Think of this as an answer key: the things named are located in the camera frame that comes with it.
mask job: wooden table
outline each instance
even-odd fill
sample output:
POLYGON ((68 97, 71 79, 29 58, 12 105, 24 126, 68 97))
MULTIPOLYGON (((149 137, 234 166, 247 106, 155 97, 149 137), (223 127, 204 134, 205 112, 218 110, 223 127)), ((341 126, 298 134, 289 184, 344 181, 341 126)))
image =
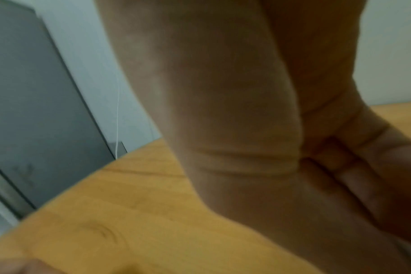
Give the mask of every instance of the wooden table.
MULTIPOLYGON (((375 110, 411 136, 411 103, 375 110)), ((208 211, 161 140, 90 175, 2 237, 0 258, 11 257, 37 257, 69 274, 319 273, 208 211)))

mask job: white cord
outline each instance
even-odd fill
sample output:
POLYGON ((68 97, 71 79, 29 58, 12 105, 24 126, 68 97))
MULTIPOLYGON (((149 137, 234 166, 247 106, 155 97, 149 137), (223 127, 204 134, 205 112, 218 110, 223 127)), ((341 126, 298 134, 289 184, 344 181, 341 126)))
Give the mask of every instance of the white cord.
POLYGON ((116 143, 115 143, 115 159, 118 159, 118 110, 120 108, 120 79, 118 78, 118 70, 116 70, 115 76, 117 77, 117 90, 118 90, 118 96, 117 96, 117 138, 116 138, 116 143))

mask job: person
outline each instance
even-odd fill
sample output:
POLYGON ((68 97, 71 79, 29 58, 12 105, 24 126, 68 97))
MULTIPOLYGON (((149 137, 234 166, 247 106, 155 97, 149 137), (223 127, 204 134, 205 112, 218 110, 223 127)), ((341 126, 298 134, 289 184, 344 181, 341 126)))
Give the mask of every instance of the person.
POLYGON ((365 0, 95 1, 211 210, 324 273, 411 273, 411 139, 353 80, 365 0))

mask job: gray cabinet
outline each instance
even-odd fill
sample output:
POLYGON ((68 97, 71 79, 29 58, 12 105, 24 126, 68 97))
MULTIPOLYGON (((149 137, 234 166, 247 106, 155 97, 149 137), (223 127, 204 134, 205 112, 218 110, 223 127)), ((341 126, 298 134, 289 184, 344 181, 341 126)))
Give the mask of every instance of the gray cabinet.
POLYGON ((41 21, 0 1, 0 170, 39 207, 112 160, 41 21))

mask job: wall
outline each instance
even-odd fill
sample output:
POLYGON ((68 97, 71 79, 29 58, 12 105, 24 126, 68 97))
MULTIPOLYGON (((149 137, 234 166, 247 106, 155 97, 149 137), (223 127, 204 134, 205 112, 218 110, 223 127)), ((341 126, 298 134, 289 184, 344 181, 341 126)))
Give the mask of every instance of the wall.
MULTIPOLYGON (((34 1, 109 142, 115 141, 116 74, 121 82, 120 140, 126 149, 159 136, 117 68, 92 0, 15 1, 34 1)), ((411 0, 368 2, 355 78, 369 104, 411 101, 411 0)))

